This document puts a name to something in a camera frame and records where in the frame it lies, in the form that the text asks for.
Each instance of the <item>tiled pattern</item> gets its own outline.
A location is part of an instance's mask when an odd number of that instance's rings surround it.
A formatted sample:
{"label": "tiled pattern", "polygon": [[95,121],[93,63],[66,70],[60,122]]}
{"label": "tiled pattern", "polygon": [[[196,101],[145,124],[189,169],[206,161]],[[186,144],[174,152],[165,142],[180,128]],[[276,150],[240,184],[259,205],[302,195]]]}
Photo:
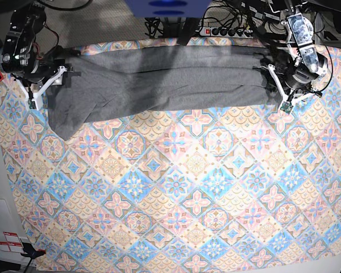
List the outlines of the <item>tiled pattern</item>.
{"label": "tiled pattern", "polygon": [[47,251],[38,269],[230,272],[341,253],[341,57],[335,66],[325,95],[293,115],[272,106],[144,112],[85,124],[67,142],[45,110],[25,111],[8,76],[0,143],[23,227]]}

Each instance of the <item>gray cloth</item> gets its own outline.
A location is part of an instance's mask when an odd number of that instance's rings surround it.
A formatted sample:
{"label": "gray cloth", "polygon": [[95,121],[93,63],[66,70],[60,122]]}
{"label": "gray cloth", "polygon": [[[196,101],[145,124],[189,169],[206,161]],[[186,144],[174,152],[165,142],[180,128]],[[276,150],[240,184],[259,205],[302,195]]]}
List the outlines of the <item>gray cloth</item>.
{"label": "gray cloth", "polygon": [[122,50],[67,60],[80,77],[70,88],[47,91],[52,130],[69,139],[84,122],[145,110],[277,104],[265,89],[263,48],[157,47]]}

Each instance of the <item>patterned tablecloth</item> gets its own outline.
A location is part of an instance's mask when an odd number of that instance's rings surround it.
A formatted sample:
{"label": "patterned tablecloth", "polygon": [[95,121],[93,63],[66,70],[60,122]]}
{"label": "patterned tablecloth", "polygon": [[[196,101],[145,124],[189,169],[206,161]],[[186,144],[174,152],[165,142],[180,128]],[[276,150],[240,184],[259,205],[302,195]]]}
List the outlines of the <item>patterned tablecloth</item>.
{"label": "patterned tablecloth", "polygon": [[[259,45],[191,41],[243,43]],[[85,124],[68,142],[46,110],[25,110],[7,77],[0,143],[24,229],[47,251],[38,268],[230,272],[341,253],[341,49],[330,51],[330,87],[292,115],[265,106],[144,112]]]}

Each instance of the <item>blue object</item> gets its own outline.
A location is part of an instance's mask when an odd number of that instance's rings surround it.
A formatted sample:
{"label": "blue object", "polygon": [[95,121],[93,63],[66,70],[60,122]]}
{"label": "blue object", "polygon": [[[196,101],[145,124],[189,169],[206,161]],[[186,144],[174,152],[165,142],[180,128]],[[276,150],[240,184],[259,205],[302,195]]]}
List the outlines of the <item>blue object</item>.
{"label": "blue object", "polygon": [[211,0],[125,0],[135,17],[201,18]]}

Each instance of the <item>power strip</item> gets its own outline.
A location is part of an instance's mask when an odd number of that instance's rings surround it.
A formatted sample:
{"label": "power strip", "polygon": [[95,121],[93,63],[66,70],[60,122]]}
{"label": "power strip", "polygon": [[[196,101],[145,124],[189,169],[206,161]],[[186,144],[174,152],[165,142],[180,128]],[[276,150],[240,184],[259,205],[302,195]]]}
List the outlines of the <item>power strip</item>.
{"label": "power strip", "polygon": [[205,37],[253,38],[252,30],[237,30],[223,27],[203,27],[199,34]]}

